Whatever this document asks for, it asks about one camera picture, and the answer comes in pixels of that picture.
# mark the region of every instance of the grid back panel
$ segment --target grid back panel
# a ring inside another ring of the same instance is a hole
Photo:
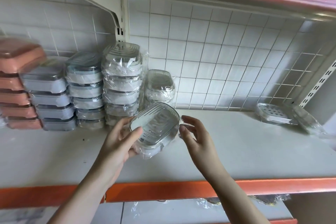
[[[0,0],[0,35],[35,40],[47,55],[102,51],[114,32],[111,15],[85,0]]]
[[[176,108],[250,110],[292,102],[334,48],[322,22],[170,0],[128,0],[130,42],[167,70]]]

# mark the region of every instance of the forearm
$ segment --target forearm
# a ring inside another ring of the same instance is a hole
[[[224,168],[207,180],[218,195],[231,224],[270,224]]]
[[[48,224],[90,224],[106,190],[103,181],[88,174]]]

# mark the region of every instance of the left hand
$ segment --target left hand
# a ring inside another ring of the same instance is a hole
[[[99,179],[107,188],[115,183],[126,160],[136,155],[131,147],[141,136],[142,128],[138,127],[129,134],[127,134],[127,129],[124,128],[124,125],[129,124],[132,118],[119,120],[108,133],[87,175]]]

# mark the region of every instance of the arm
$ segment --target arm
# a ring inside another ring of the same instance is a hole
[[[90,171],[73,195],[55,212],[48,224],[90,224],[105,192],[118,178],[124,162],[136,153],[131,149],[140,137],[138,127],[126,137],[123,126],[130,118],[120,120],[107,135]]]
[[[270,224],[225,170],[204,125],[189,116],[182,116],[182,119],[191,124],[180,125],[180,133],[191,159],[215,190],[231,224]]]

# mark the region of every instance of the soap dish with holes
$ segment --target soap dish with holes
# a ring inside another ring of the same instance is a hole
[[[298,125],[297,120],[293,117],[290,109],[277,105],[258,103],[255,113],[262,122],[271,124],[292,124]]]

